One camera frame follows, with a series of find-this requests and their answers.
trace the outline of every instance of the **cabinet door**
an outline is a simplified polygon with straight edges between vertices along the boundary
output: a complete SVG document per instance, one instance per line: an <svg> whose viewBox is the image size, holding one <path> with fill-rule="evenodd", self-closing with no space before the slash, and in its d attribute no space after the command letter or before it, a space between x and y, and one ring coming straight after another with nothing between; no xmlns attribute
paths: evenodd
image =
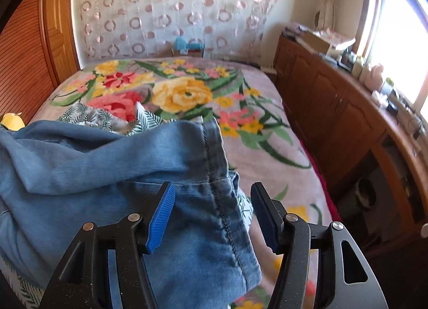
<svg viewBox="0 0 428 309"><path fill-rule="evenodd" d="M367 154L384 130L370 100L352 87L345 90L336 110L335 122L315 149L329 188Z"/></svg>
<svg viewBox="0 0 428 309"><path fill-rule="evenodd" d="M312 89L296 116L309 151L315 149L319 140L330 129L336 117L335 108L343 97L346 86L343 77L325 63L318 62L314 70Z"/></svg>
<svg viewBox="0 0 428 309"><path fill-rule="evenodd" d="M307 101L312 89L315 71L310 67L315 58L297 44L293 44L292 49L295 57L292 66L290 66L288 81L280 94L291 121L297 121L296 116Z"/></svg>
<svg viewBox="0 0 428 309"><path fill-rule="evenodd" d="M290 78L290 72L293 68L294 59L295 55L293 53L292 42L285 37L280 37L273 66L277 71L277 80L275 82L275 86L281 97L284 97L283 91L287 87L288 79Z"/></svg>

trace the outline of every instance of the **window frame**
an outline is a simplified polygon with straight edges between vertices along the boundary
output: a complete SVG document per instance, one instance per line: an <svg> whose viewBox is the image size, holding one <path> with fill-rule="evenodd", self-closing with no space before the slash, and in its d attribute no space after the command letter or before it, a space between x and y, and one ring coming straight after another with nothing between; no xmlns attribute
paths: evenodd
<svg viewBox="0 0 428 309"><path fill-rule="evenodd" d="M374 2L374 12L369 13L369 6L371 1ZM371 58L371 48L376 38L377 26L382 13L382 6L385 0L363 0L362 12L360 17L360 23L358 25L356 41L352 46L352 51L356 54L363 56L364 60ZM425 30L428 32L428 0L406 0L408 4L415 11L416 15L420 19ZM418 93L418 96L414 103L411 103L405 96L406 103L410 106L414 113L421 117L420 111L424 103L428 98L428 73L425 76L424 82Z"/></svg>

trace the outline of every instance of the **metal screw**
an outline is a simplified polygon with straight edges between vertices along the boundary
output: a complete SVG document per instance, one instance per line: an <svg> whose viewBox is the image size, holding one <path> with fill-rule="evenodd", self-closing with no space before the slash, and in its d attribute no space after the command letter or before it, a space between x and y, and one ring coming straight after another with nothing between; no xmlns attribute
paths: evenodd
<svg viewBox="0 0 428 309"><path fill-rule="evenodd" d="M290 222L296 222L299 219L294 213L288 213L285 218Z"/></svg>
<svg viewBox="0 0 428 309"><path fill-rule="evenodd" d="M128 219L131 222L135 222L135 221L138 221L140 219L140 215L137 213L132 213L131 215L128 216Z"/></svg>
<svg viewBox="0 0 428 309"><path fill-rule="evenodd" d="M334 221L332 224L333 228L337 231L341 231L344 228L343 223L338 222L338 221Z"/></svg>
<svg viewBox="0 0 428 309"><path fill-rule="evenodd" d="M92 222L86 222L82 228L84 231L90 231L94 228L94 224Z"/></svg>

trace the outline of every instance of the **cabinet knob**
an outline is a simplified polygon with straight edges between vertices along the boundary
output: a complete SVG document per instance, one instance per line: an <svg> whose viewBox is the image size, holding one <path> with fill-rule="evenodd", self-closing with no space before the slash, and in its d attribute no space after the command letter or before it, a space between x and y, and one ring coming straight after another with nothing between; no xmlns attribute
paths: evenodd
<svg viewBox="0 0 428 309"><path fill-rule="evenodd" d="M337 111L337 109L339 108L339 106L340 106L340 104L342 103L342 101L343 101L343 99L342 99L342 98L340 98L340 99L339 99L339 102L337 103L336 108L334 109L334 111L335 111L335 112L336 112L336 111Z"/></svg>
<svg viewBox="0 0 428 309"><path fill-rule="evenodd" d="M425 223L421 228L421 237L426 239L428 238L428 223Z"/></svg>
<svg viewBox="0 0 428 309"><path fill-rule="evenodd" d="M334 95L334 99L333 99L333 101L331 102L331 104L330 104L330 108L332 108L333 107L333 104L334 104L334 102L336 101L336 99L337 99L337 94L335 94Z"/></svg>

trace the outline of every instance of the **window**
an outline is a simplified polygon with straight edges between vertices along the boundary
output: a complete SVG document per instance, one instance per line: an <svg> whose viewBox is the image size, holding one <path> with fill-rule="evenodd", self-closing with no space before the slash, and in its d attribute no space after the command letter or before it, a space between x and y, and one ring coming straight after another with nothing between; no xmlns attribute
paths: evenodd
<svg viewBox="0 0 428 309"><path fill-rule="evenodd" d="M384 1L370 55L413 104L428 72L428 33L406 0Z"/></svg>
<svg viewBox="0 0 428 309"><path fill-rule="evenodd" d="M428 31L424 24L406 0L367 0L355 52L372 66L382 64L384 79L391 78L414 111L428 119Z"/></svg>

